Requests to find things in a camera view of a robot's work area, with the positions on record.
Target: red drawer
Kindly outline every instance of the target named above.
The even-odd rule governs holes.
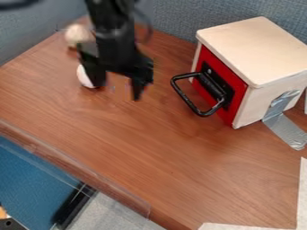
[[[197,72],[202,69],[203,62],[206,62],[211,68],[219,74],[234,90],[234,96],[231,104],[227,109],[222,108],[217,111],[217,114],[223,119],[227,125],[232,125],[234,117],[240,107],[241,101],[246,93],[248,86],[217,56],[215,56],[207,47],[202,46],[199,59],[197,62]],[[196,80],[193,80],[193,86],[200,93],[202,97],[211,105],[216,104],[216,100],[203,88],[203,86]]]

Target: black handle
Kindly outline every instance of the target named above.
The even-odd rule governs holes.
[[[213,106],[209,111],[201,111],[198,107],[196,107],[195,104],[188,98],[188,96],[176,84],[177,81],[186,79],[186,78],[190,78],[190,77],[198,78],[201,81],[201,84],[217,100],[217,104]],[[221,92],[221,90],[219,90],[218,87],[214,83],[211,82],[210,78],[206,77],[203,73],[196,72],[196,73],[190,73],[190,74],[185,74],[185,75],[176,75],[171,79],[171,86],[174,88],[177,94],[183,99],[183,101],[200,117],[208,117],[214,114],[216,111],[222,108],[226,103],[225,94]]]

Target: gray carpet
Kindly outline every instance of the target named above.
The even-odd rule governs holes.
[[[163,230],[116,200],[96,194],[67,230]]]

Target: wooden box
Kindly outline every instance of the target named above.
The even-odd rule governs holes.
[[[231,105],[217,113],[234,128],[261,120],[281,94],[302,94],[307,87],[307,46],[265,17],[200,30],[197,39],[192,72],[207,62],[233,88]],[[198,81],[192,84],[211,105],[216,103]]]

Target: wooden table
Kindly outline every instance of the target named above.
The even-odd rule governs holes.
[[[168,229],[295,228],[307,151],[294,151],[261,122],[234,130],[215,115],[194,115],[170,86],[190,70],[194,44],[156,31],[141,48],[154,59],[154,85],[132,102],[118,75],[104,90],[81,87],[63,34],[44,40],[0,68],[1,132],[97,188],[98,175],[123,186]],[[190,84],[181,87],[204,104]],[[286,115],[307,130],[303,102]]]

